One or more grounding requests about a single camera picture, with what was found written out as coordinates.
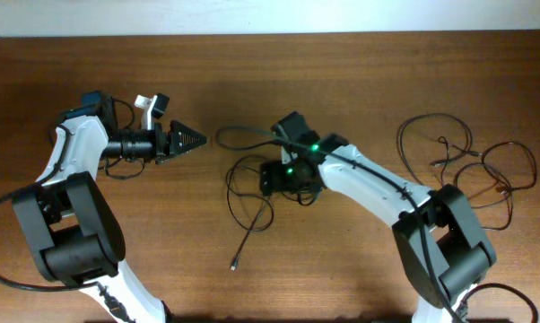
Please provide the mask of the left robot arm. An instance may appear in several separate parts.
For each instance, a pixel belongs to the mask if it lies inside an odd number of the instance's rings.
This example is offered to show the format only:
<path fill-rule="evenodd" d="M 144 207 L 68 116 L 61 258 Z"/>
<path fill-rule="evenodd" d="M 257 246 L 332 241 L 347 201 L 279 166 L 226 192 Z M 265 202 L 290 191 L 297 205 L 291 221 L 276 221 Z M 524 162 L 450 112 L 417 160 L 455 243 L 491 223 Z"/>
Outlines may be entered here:
<path fill-rule="evenodd" d="M 126 243 L 95 179 L 102 158 L 164 163 L 207 142 L 205 135 L 173 120 L 158 123 L 167 96 L 139 96 L 141 126 L 121 128 L 117 99 L 87 92 L 81 105 L 61 115 L 57 141 L 37 181 L 13 197 L 13 210 L 39 273 L 66 290 L 94 299 L 117 322 L 166 323 L 173 316 L 152 296 L 126 262 Z"/>

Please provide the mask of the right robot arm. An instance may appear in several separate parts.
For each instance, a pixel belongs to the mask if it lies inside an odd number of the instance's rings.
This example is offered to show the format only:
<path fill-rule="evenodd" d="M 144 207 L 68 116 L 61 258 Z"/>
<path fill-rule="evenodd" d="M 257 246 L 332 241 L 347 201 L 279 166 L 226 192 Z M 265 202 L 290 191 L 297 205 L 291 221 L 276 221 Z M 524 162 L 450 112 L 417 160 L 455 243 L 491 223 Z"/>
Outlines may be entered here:
<path fill-rule="evenodd" d="M 393 233 L 405 275 L 419 301 L 414 322 L 463 322 L 462 300 L 497 255 L 467 197 L 457 187 L 413 183 L 365 157 L 345 138 L 321 137 L 293 112 L 272 125 L 279 161 L 262 165 L 266 195 L 329 189 L 349 197 Z"/>

